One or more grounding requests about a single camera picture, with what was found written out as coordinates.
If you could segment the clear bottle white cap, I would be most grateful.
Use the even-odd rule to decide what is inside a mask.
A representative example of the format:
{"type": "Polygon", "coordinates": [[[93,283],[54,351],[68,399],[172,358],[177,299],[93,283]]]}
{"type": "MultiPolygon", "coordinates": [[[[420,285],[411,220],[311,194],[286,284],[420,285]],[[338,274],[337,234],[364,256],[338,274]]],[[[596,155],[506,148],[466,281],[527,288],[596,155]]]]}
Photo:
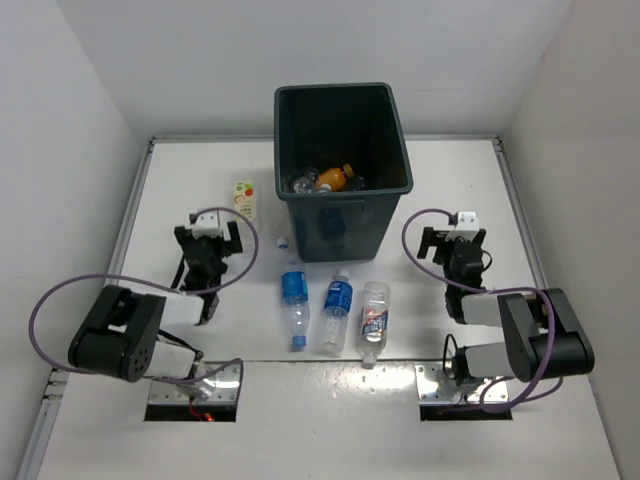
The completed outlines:
{"type": "Polygon", "coordinates": [[[284,268],[298,267],[300,259],[295,247],[288,237],[281,236],[277,239],[278,261],[284,268]]]}

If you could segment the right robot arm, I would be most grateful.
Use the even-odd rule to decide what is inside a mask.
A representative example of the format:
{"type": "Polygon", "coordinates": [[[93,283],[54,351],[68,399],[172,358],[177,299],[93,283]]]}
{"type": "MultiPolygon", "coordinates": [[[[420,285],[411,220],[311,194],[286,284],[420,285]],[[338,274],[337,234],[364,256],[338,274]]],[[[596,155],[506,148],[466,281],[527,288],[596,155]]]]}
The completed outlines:
{"type": "Polygon", "coordinates": [[[484,292],[485,234],[481,229],[467,240],[456,239],[451,231],[423,229],[418,257],[424,259],[435,249],[434,263],[450,282],[445,291],[449,316],[458,324],[499,327],[503,333],[498,343],[456,347],[453,357],[443,361],[443,373],[458,385],[494,377],[531,381],[546,352],[550,318],[555,320],[555,335],[542,377],[592,372],[594,349],[563,290],[544,290],[548,303],[537,293],[484,292]]]}

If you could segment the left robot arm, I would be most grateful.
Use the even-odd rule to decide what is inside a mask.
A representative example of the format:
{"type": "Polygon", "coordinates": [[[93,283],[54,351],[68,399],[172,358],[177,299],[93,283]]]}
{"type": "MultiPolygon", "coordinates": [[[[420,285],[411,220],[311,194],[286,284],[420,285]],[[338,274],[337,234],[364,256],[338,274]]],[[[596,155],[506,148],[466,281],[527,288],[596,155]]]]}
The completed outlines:
{"type": "Polygon", "coordinates": [[[228,270],[224,259],[243,251],[237,223],[227,228],[225,237],[211,213],[174,228],[182,249],[177,292],[105,286],[70,343],[70,365],[130,383],[148,377],[185,385],[204,373],[203,352],[173,331],[204,326],[216,312],[219,296],[213,289],[228,270]]]}

